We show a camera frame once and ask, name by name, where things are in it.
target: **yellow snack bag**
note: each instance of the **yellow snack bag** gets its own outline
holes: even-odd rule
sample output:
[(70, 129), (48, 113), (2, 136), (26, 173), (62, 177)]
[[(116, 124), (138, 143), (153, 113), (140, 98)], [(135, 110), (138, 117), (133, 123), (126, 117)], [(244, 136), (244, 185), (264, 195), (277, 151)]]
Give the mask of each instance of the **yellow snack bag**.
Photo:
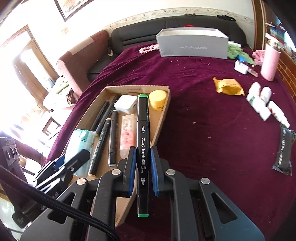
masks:
[(226, 95), (244, 95), (244, 90), (235, 79), (218, 80), (213, 78), (218, 93)]

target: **cardboard box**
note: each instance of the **cardboard box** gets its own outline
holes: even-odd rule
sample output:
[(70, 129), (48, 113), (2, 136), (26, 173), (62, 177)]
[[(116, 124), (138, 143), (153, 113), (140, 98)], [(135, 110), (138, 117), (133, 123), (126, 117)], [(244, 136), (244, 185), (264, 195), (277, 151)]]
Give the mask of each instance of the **cardboard box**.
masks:
[(228, 37), (215, 28), (166, 28), (156, 35), (160, 56), (227, 59)]
[[(167, 92), (167, 98), (165, 101), (163, 111), (156, 111), (151, 108), (149, 103), (149, 117), (150, 117), (150, 140), (151, 146), (155, 146), (165, 119), (166, 112), (168, 110), (168, 106), (170, 103), (170, 89), (168, 86), (161, 86), (161, 85), (121, 85), (121, 86), (108, 86), (101, 91), (101, 93), (97, 96), (97, 98), (93, 101), (90, 105), (88, 110), (85, 112), (83, 117), (81, 118), (80, 122), (76, 126), (76, 129), (83, 129), (89, 130), (92, 126), (93, 122), (95, 121), (100, 109), (102, 108), (104, 101), (109, 100), (112, 101), (115, 94), (127, 94), (127, 95), (139, 95), (142, 93), (149, 94), (154, 90), (164, 90)], [(118, 115), (118, 136), (117, 136), (117, 162), (121, 160), (119, 156), (119, 140), (120, 140), (120, 130), (121, 130), (121, 118), (125, 115), (124, 113), (119, 112)], [(94, 143), (93, 152), (96, 146), (98, 138), (96, 138)], [(109, 138), (107, 139), (107, 144), (105, 145), (102, 159), (100, 161), (98, 171), (97, 171), (97, 178), (101, 177), (104, 173), (112, 170), (113, 168), (108, 166), (108, 143)], [(76, 181), (79, 177), (74, 177), (72, 181)], [(116, 214), (115, 214), (115, 225), (122, 224), (127, 217), (127, 214), (133, 204), (133, 201), (136, 197), (136, 183), (134, 184), (134, 192), (130, 198), (117, 198), (116, 202)]]

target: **picture frame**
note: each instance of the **picture frame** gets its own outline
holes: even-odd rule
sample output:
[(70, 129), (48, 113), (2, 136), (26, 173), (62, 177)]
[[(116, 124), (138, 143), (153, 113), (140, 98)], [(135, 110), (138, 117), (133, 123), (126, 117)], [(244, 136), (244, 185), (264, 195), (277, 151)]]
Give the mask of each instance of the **picture frame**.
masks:
[(93, 0), (54, 0), (65, 22), (92, 1)]

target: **sofa backrest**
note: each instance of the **sofa backrest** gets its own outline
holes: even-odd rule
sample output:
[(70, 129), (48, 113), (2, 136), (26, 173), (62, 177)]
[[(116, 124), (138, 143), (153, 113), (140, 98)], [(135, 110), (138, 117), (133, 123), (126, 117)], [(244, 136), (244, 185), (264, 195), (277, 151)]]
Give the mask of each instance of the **sofa backrest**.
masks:
[(178, 28), (185, 24), (195, 27), (216, 28), (234, 41), (245, 47), (246, 35), (236, 22), (220, 19), (214, 16), (185, 15), (151, 19), (130, 24), (113, 30), (111, 34), (112, 48), (115, 54), (120, 54), (126, 48), (156, 42), (156, 34), (164, 28)]

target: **black marker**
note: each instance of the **black marker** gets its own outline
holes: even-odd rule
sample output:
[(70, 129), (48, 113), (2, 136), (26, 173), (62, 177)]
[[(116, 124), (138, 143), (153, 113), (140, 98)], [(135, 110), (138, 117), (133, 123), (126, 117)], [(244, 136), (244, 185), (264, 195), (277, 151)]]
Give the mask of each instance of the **black marker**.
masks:
[(117, 110), (114, 110), (112, 111), (112, 115), (111, 115), (111, 127), (110, 127), (110, 137), (109, 137), (108, 165), (110, 167), (116, 167), (117, 122), (118, 122), (118, 112)]
[(149, 216), (150, 127), (148, 96), (138, 95), (137, 116), (137, 211), (140, 218)]
[(114, 108), (114, 104), (117, 102), (117, 100), (120, 98), (120, 95), (117, 94), (115, 95), (114, 99), (111, 101), (110, 105), (108, 106), (108, 109), (106, 110), (105, 114), (103, 115), (102, 119), (100, 120), (100, 123), (96, 129), (96, 133), (100, 135), (104, 123), (106, 121), (106, 119), (108, 118), (109, 114), (112, 112), (113, 108)]
[(93, 125), (91, 126), (91, 131), (95, 131), (95, 130), (97, 129), (97, 127), (98, 127), (98, 125), (99, 125), (101, 119), (103, 118), (103, 116), (104, 116), (104, 114), (105, 114), (105, 112), (106, 112), (108, 106), (109, 106), (109, 101), (106, 100), (105, 103), (103, 104), (103, 107), (101, 108), (101, 110), (100, 110), (98, 116), (96, 117), (96, 119), (95, 119)]
[(98, 143), (96, 145), (94, 155), (91, 159), (91, 165), (89, 167), (89, 174), (91, 174), (91, 175), (94, 175), (94, 176), (96, 175), (96, 171), (97, 171), (99, 163), (101, 161), (102, 153), (103, 153), (104, 146), (106, 143), (106, 139), (108, 137), (108, 133), (110, 130), (110, 124), (111, 124), (111, 118), (107, 118), (107, 120), (105, 121), (105, 124), (103, 126), (102, 132), (100, 134)]

